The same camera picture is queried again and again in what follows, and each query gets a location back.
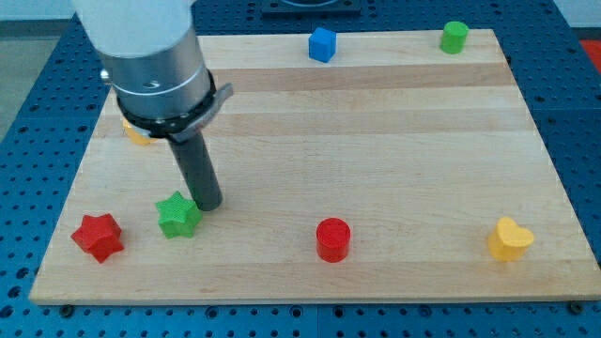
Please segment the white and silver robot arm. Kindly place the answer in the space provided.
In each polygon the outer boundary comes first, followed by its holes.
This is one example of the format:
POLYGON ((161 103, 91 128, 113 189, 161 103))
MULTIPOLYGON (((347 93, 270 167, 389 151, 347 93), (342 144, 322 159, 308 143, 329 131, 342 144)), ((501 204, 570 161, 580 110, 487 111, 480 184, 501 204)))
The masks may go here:
POLYGON ((216 87, 193 26, 193 0, 74 0, 102 77, 140 133, 183 142, 233 93, 216 87))

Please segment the yellow block behind arm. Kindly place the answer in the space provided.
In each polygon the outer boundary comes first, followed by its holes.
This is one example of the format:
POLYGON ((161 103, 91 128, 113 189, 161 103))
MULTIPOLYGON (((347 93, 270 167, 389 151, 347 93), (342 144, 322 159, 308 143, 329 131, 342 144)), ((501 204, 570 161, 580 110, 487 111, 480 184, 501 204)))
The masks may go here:
POLYGON ((138 146, 148 146, 156 142, 155 138, 144 136, 143 134, 138 132, 127 119, 122 120, 122 128, 125 135, 130 139, 130 141, 138 146))

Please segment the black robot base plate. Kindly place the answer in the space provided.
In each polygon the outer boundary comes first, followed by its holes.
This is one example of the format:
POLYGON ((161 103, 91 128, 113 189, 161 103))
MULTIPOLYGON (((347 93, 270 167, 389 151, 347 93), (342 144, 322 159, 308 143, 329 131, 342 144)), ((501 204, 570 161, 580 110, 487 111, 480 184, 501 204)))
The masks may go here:
POLYGON ((358 16, 362 0, 265 0, 261 2, 262 18, 358 16))

